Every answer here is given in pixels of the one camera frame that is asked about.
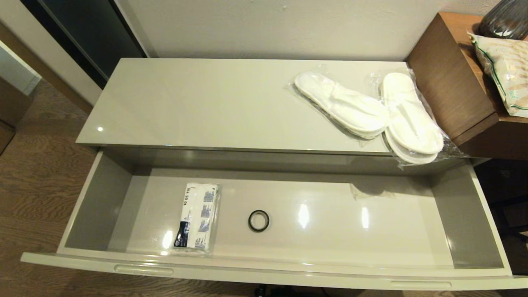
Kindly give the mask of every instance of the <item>floor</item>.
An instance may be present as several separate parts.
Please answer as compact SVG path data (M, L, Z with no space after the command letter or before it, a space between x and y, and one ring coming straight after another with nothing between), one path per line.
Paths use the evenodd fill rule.
M0 156L0 297L253 296L256 284L96 273L21 263L23 252L53 253L95 151L75 145L86 114L47 82ZM296 288L324 296L320 288ZM327 289L350 297L510 297L528 290L420 292Z

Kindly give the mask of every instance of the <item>drawer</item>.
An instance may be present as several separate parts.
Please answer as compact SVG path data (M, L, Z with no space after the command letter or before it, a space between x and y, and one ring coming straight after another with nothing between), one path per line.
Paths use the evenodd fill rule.
M380 164L395 167L391 157L362 156L353 161L363 166L331 174L303 170L313 156L274 171L254 167L257 162L244 161L247 155L239 152L235 169L223 166L218 156L214 169L204 169L203 162L177 157L189 160L192 154L196 160L199 154L127 150L98 153L57 253L24 253L22 261L123 274L357 289L528 287L528 278L512 276L467 160L387 171ZM266 161L275 157L284 155L268 155ZM259 170L248 170L251 166ZM209 257L181 256L171 249L189 182L221 185ZM270 226L261 233L247 225L256 209L270 216Z

